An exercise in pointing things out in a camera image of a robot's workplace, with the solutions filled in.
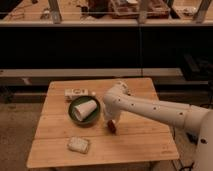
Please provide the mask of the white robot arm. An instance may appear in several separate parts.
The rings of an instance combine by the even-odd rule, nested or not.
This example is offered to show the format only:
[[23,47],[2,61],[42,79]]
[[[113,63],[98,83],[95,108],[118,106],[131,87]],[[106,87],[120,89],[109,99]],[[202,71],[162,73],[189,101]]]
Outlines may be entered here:
[[213,109],[190,104],[150,100],[129,95],[125,82],[117,82],[103,96],[104,119],[120,119],[128,111],[198,137],[192,171],[213,171]]

